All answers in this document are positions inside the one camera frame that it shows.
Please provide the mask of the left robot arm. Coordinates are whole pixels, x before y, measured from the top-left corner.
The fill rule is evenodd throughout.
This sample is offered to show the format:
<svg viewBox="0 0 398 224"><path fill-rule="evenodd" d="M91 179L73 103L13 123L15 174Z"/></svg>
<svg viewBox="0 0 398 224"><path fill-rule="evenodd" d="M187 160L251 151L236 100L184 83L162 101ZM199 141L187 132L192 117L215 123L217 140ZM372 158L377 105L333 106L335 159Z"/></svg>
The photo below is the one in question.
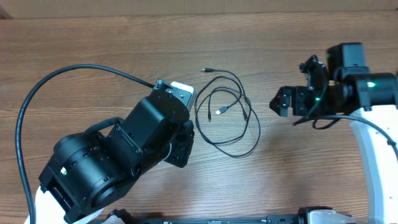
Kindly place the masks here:
<svg viewBox="0 0 398 224"><path fill-rule="evenodd" d="M193 91L153 90L126 119L111 118L68 135L39 175L61 208L51 223L75 223L123 198L140 176L165 161L185 167L193 146Z"/></svg>

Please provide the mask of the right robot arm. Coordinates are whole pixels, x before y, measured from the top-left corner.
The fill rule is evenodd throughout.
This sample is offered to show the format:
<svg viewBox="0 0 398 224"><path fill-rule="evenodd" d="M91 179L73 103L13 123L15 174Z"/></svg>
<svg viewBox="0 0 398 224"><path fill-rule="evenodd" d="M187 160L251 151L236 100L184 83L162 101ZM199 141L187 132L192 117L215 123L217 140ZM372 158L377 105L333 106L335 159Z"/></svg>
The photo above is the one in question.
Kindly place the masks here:
<svg viewBox="0 0 398 224"><path fill-rule="evenodd" d="M368 189L365 223L397 223L397 75L371 73L359 42L330 47L326 59L301 63L307 86L280 87L269 107L314 129L319 120L329 121L325 129L350 121Z"/></svg>

